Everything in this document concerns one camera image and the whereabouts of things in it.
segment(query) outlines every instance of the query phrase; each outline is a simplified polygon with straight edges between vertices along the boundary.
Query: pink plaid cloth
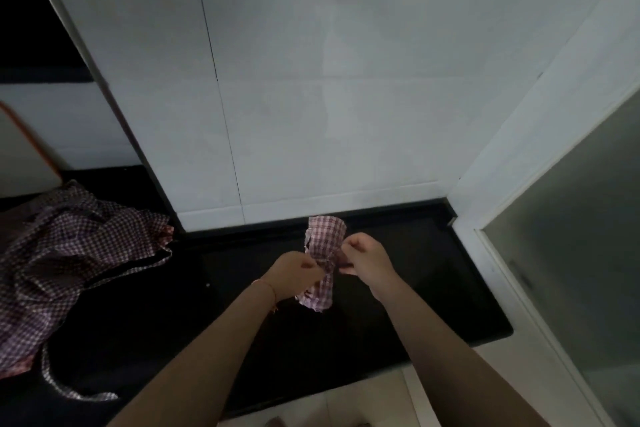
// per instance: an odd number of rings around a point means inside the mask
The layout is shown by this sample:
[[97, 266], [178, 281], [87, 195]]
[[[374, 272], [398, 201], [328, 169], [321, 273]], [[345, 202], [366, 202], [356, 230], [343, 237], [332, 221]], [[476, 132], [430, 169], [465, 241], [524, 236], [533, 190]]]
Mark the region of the pink plaid cloth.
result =
[[312, 216], [305, 233], [305, 252], [324, 269], [324, 278], [316, 286], [296, 296], [298, 302], [316, 312], [329, 309], [333, 303], [333, 269], [344, 240], [347, 225], [335, 216]]

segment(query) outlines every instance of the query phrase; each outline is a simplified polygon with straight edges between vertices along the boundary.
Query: person's right hand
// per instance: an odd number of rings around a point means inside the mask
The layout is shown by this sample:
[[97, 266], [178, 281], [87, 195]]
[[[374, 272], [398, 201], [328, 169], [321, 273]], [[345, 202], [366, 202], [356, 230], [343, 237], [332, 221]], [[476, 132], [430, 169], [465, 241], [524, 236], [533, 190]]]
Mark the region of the person's right hand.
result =
[[382, 244], [366, 233], [345, 238], [341, 247], [353, 267], [339, 268], [340, 273], [357, 275], [380, 300], [383, 291], [400, 280]]

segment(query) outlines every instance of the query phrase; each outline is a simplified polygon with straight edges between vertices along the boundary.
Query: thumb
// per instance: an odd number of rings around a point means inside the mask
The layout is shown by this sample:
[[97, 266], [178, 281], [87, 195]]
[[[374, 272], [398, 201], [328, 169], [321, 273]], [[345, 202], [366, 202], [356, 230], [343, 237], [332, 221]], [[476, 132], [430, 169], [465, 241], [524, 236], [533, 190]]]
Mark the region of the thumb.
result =
[[362, 252], [356, 250], [353, 246], [349, 245], [347, 242], [343, 243], [340, 247], [342, 253], [344, 253], [352, 264], [354, 264], [359, 258]]

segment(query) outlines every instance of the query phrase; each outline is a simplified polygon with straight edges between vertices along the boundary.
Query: red string bracelet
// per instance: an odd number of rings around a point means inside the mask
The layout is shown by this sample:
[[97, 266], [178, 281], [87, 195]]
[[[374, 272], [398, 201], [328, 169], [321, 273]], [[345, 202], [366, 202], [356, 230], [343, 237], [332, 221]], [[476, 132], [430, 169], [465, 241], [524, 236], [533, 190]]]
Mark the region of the red string bracelet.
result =
[[251, 285], [255, 284], [256, 282], [263, 282], [271, 287], [271, 292], [273, 292], [273, 308], [271, 308], [271, 312], [276, 312], [276, 310], [278, 310], [278, 294], [276, 294], [276, 289], [274, 289], [269, 282], [263, 280], [262, 278], [257, 278], [251, 283]]

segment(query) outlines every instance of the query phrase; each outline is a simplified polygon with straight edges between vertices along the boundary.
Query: person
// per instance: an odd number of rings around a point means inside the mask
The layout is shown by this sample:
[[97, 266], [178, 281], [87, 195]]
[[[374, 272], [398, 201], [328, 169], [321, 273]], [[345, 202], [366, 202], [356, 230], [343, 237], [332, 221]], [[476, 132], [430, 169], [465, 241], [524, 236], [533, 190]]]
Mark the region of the person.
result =
[[[384, 247], [363, 233], [342, 245], [348, 266], [382, 303], [442, 427], [542, 427], [542, 417], [396, 273]], [[254, 281], [114, 417], [109, 427], [215, 426], [254, 336], [275, 303], [324, 275], [287, 252]]]

